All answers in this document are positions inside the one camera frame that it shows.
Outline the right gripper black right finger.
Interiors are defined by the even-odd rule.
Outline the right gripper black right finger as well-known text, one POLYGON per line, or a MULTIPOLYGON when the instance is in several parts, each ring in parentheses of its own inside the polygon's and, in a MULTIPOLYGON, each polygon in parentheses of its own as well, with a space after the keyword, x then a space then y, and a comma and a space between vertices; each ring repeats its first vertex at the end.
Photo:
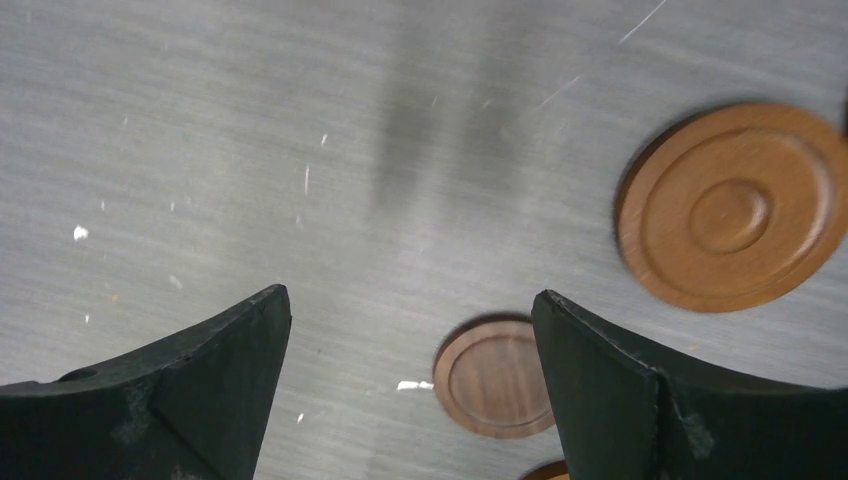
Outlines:
POLYGON ((532 325, 575 479, 843 479, 847 392, 720 367, 552 290, 532 325))

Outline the light brown wooden coaster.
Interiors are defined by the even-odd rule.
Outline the light brown wooden coaster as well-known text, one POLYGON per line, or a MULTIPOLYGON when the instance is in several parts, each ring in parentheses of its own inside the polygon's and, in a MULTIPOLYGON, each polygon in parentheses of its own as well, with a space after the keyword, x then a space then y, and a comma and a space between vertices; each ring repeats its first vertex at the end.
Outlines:
POLYGON ((743 102, 692 115, 637 156, 615 233, 631 274, 696 312, 769 303, 800 286, 847 232, 847 136, 801 107, 743 102))

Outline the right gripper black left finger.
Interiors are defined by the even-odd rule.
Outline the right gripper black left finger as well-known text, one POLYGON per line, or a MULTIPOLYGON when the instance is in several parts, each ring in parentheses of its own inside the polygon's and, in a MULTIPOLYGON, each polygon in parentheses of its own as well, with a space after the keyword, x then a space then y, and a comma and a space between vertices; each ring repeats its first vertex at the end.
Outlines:
POLYGON ((250 479, 292 314, 271 285, 59 379, 1 389, 5 479, 250 479))

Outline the dark walnut wooden coaster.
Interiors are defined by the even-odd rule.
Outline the dark walnut wooden coaster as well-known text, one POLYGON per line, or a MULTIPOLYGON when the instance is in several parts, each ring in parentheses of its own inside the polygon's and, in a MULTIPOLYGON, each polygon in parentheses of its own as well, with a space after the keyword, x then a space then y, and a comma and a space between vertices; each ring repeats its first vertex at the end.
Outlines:
POLYGON ((436 352, 432 383, 447 415, 472 433, 520 439, 555 425, 527 315, 492 312, 457 326, 436 352))

